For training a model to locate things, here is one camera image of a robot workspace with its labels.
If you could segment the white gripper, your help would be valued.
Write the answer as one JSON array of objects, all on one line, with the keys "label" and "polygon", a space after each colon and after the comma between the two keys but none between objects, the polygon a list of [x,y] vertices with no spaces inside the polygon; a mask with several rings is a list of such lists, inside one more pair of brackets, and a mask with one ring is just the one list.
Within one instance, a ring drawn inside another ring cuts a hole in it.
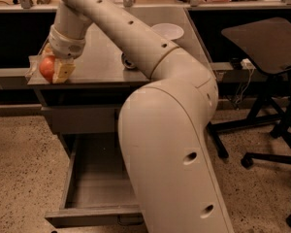
[{"label": "white gripper", "polygon": [[82,55],[84,46],[85,39],[66,37],[54,25],[50,28],[48,43],[43,47],[42,57],[57,57],[54,62],[53,83],[65,83],[70,78],[76,68],[74,59]]}]

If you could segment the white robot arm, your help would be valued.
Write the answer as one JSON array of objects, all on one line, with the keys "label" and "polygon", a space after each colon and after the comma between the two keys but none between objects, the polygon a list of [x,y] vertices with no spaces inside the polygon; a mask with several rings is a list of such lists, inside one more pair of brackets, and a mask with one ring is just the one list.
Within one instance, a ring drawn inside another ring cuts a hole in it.
[{"label": "white robot arm", "polygon": [[61,0],[48,36],[55,56],[81,56],[90,24],[150,80],[118,119],[148,233],[234,233],[205,141],[218,102],[212,69],[110,0]]}]

